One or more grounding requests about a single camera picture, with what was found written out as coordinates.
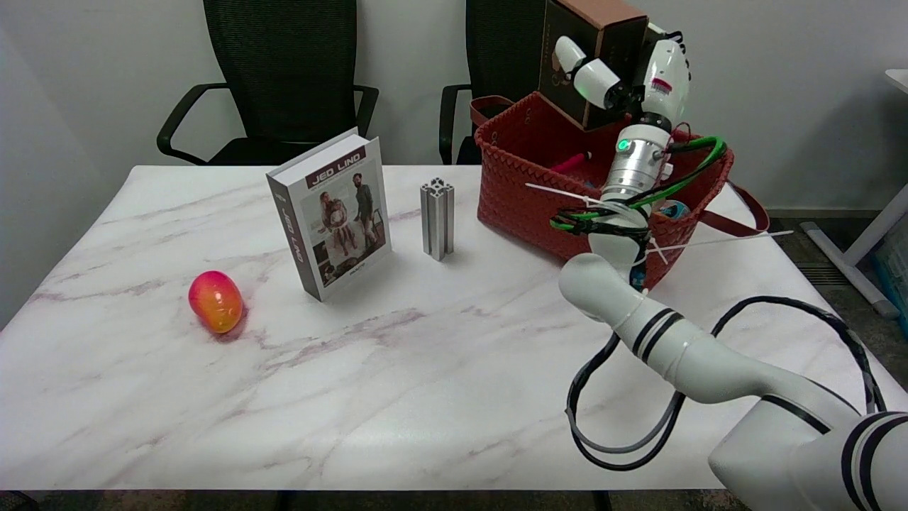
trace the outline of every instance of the chair armrest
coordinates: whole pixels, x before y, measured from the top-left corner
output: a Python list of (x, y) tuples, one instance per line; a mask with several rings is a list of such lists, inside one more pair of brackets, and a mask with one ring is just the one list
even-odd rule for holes
[(454, 154), (451, 149), (454, 137), (454, 109), (457, 108), (457, 94), (468, 91), (470, 84), (448, 85), (441, 90), (441, 112), (439, 113), (439, 154), (441, 163), (451, 165)]
[(372, 122), (372, 113), (375, 112), (375, 104), (379, 101), (379, 89), (354, 85), (353, 90), (362, 92), (360, 109), (356, 113), (356, 126), (360, 129), (360, 136), (365, 138), (369, 131), (369, 124)]
[(202, 160), (200, 157), (178, 151), (171, 147), (171, 140), (173, 139), (173, 134), (176, 133), (176, 128), (180, 126), (183, 118), (189, 113), (189, 109), (195, 105), (195, 102), (198, 101), (203, 94), (205, 94), (205, 91), (225, 88), (227, 88), (227, 84), (201, 84), (189, 89), (189, 92), (183, 96), (180, 103), (176, 104), (176, 107), (167, 117), (167, 120), (164, 121), (164, 125), (161, 126), (161, 131), (158, 132), (158, 150), (165, 155), (186, 160), (194, 165), (205, 165), (205, 160)]

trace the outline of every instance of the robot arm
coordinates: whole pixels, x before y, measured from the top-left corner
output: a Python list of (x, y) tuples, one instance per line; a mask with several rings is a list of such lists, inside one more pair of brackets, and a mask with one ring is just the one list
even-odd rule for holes
[[(683, 46), (670, 39), (656, 43), (642, 95), (632, 94), (607, 65), (588, 59), (567, 37), (557, 41), (556, 57), (593, 105), (639, 102), (639, 116), (619, 135), (601, 200), (624, 204), (651, 189), (664, 175), (672, 127), (684, 113), (690, 75)], [(645, 227), (648, 206), (641, 209), (600, 221)], [(568, 302), (610, 325), (635, 356), (697, 402), (761, 398), (709, 457), (728, 489), (757, 511), (904, 509), (908, 414), (861, 416), (816, 382), (737, 353), (629, 285), (642, 252), (638, 241), (590, 234), (589, 243), (592, 254), (578, 255), (562, 269), (559, 287)]]

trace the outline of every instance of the table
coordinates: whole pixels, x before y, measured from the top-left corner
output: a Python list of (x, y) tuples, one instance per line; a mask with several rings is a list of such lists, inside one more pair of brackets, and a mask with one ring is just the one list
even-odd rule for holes
[[(717, 488), (706, 456), (755, 402), (689, 403), (664, 451), (610, 473), (563, 413), (606, 327), (568, 305), (558, 264), (480, 224), (478, 167), (385, 170), (392, 255), (330, 303), (306, 295), (265, 168), (139, 166), (0, 335), (0, 486), (14, 489)], [(422, 252), (418, 185), (457, 188), (455, 254)], [(710, 206), (747, 218), (726, 189)], [(700, 226), (695, 241), (722, 236)], [(242, 333), (217, 342), (186, 302), (219, 269)], [(691, 247), (652, 297), (711, 326), (751, 295), (828, 307), (771, 239)], [(754, 306), (730, 346), (863, 408), (832, 331)], [(908, 396), (874, 360), (892, 409)], [(671, 388), (625, 348), (591, 379), (579, 421), (637, 440)]]
[[(908, 93), (908, 69), (889, 69), (886, 71), (886, 78), (900, 90)], [(856, 266), (861, 262), (861, 259), (870, 254), (873, 247), (883, 239), (889, 229), (893, 228), (905, 212), (908, 212), (908, 185), (899, 191), (893, 200), (883, 208), (883, 211), (876, 216), (873, 222), (864, 229), (861, 235), (844, 252), (839, 250), (839, 247), (820, 230), (816, 223), (804, 222), (801, 224), (804, 232), (810, 236), (826, 257), (829, 257), (829, 260), (842, 272), (842, 275), (873, 305), (873, 308), (876, 309), (880, 316), (887, 319), (895, 319), (901, 313), (889, 301), (889, 298), (886, 298), (883, 292), (877, 289)]]

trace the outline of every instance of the metal profile bar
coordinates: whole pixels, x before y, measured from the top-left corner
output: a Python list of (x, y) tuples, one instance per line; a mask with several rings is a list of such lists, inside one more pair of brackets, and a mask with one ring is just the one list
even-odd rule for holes
[(431, 254), (429, 244), (429, 185), (419, 187), (419, 208), (422, 212), (422, 251)]
[(454, 187), (440, 178), (419, 188), (422, 250), (441, 261), (454, 252)]
[(445, 254), (454, 252), (454, 186), (445, 185)]

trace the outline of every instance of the basket handle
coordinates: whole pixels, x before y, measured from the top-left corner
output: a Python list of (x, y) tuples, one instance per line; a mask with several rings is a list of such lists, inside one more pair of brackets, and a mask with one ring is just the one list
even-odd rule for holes
[(469, 102), (469, 120), (473, 121), (476, 127), (482, 126), (489, 121), (489, 118), (482, 114), (482, 110), (490, 106), (511, 106), (514, 102), (503, 95), (484, 95)]
[(739, 224), (731, 218), (718, 215), (712, 211), (704, 211), (700, 216), (700, 222), (734, 237), (746, 237), (766, 232), (766, 230), (769, 229), (769, 214), (766, 212), (763, 205), (761, 205), (753, 195), (750, 195), (750, 192), (744, 190), (741, 186), (738, 186), (731, 181), (728, 181), (727, 183), (741, 196), (747, 209), (749, 209), (751, 215), (754, 216), (756, 227), (748, 227), (747, 225)]

